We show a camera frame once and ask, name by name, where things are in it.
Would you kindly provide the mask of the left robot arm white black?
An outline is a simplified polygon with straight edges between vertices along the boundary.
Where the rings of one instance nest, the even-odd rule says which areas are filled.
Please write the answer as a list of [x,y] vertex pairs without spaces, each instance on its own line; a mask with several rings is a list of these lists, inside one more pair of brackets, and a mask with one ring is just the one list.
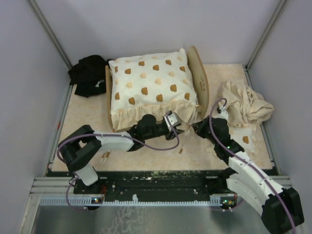
[[[67,166],[69,172],[82,180],[84,188],[94,194],[101,189],[101,181],[90,161],[98,152],[133,152],[142,147],[155,151],[172,150],[179,146],[179,135],[184,132],[177,128],[180,125],[178,116],[171,111],[165,114],[162,121],[157,121],[151,114],[144,115],[129,130],[119,133],[99,132],[90,125],[83,125],[59,143],[57,157]],[[146,140],[161,136],[166,140],[175,138],[176,145],[156,148],[145,143]]]

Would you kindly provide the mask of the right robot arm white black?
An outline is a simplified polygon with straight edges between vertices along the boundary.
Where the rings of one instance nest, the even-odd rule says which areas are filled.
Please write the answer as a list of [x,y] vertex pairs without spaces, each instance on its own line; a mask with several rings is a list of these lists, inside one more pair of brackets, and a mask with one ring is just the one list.
[[192,128],[213,144],[217,157],[228,165],[219,175],[219,190],[238,194],[257,211],[269,233],[296,233],[296,227],[304,223],[297,190],[285,188],[260,169],[232,139],[226,119],[207,117]]

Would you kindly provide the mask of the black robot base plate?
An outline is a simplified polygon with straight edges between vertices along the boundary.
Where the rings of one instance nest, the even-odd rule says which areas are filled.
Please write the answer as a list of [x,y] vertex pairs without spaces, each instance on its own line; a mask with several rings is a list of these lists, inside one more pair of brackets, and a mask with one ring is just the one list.
[[100,195],[104,201],[140,202],[209,201],[212,195],[233,194],[226,178],[232,169],[213,171],[102,171],[99,180],[74,184],[76,195]]

